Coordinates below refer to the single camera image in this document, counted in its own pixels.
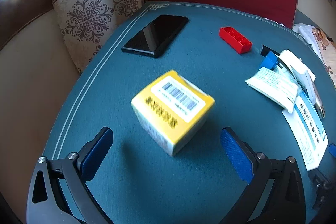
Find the white barcode label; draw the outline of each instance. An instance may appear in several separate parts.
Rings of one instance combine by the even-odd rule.
[[[201,98],[171,76],[152,86],[151,92],[186,122],[205,106]]]

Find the green table surface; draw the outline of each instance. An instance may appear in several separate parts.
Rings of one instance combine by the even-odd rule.
[[[160,14],[181,15],[188,24],[160,58],[123,53],[121,47]],[[239,55],[219,35],[232,26],[252,43]],[[116,224],[218,223],[246,186],[220,145],[221,129],[230,126],[254,151],[284,160],[294,156],[306,198],[306,221],[316,190],[308,178],[294,135],[282,108],[245,80],[263,60],[264,44],[281,52],[289,49],[316,75],[324,103],[323,125],[329,143],[336,142],[336,90],[322,62],[291,30],[258,16],[210,5],[147,2],[123,23],[85,69],[64,103],[47,142],[48,159],[63,158],[80,148],[103,126],[114,132],[114,143],[95,178],[87,185]],[[175,156],[168,156],[141,128],[131,99],[146,85],[174,69],[216,101],[205,125]],[[320,170],[336,178],[336,159],[325,153]],[[62,182],[74,215],[81,218]],[[272,187],[269,181],[252,218]]]

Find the blue gripper pad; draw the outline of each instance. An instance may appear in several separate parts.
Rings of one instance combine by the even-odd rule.
[[[336,145],[334,145],[333,143],[329,145],[329,153],[336,158]]]
[[[254,176],[252,153],[229,127],[222,130],[220,142],[240,179],[250,184]]]
[[[86,143],[79,152],[77,163],[81,172],[81,180],[92,180],[107,152],[113,143],[112,130],[103,127],[102,130],[91,141]]]

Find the beige wall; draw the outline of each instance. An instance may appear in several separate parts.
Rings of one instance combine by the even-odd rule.
[[[36,160],[77,79],[54,10],[0,51],[0,192],[24,223]]]
[[[336,2],[328,0],[298,0],[297,9],[309,17],[329,36],[336,39]]]

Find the smartphone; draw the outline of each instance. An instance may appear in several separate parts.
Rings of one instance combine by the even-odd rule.
[[[187,17],[160,15],[127,41],[121,50],[157,58],[187,22]]]

